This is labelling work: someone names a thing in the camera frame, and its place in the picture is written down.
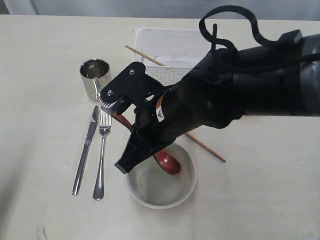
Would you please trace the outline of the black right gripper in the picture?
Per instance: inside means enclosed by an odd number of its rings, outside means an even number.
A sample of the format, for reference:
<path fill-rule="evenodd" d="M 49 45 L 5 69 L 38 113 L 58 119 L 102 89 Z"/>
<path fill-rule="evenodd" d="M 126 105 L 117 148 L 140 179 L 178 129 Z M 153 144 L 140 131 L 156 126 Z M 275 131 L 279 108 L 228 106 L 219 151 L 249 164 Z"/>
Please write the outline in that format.
<path fill-rule="evenodd" d="M 206 125 L 216 129 L 240 119 L 243 107 L 233 87 L 236 53 L 210 51 L 179 82 L 164 87 L 133 62 L 135 124 L 120 159 L 114 166 L 128 174 L 141 162 L 170 145 L 177 137 Z"/>

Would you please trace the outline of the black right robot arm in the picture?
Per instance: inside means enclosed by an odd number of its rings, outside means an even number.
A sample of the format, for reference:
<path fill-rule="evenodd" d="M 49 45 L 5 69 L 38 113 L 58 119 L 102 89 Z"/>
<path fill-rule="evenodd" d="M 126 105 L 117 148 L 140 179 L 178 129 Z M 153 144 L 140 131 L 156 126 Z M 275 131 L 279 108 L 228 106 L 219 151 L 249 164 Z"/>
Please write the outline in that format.
<path fill-rule="evenodd" d="M 320 114 L 320 37 L 291 47 L 233 52 L 214 47 L 178 83 L 163 86 L 140 62 L 110 84 L 117 114 L 135 105 L 135 123 L 115 166 L 124 174 L 202 125 L 222 129 L 244 115 Z"/>

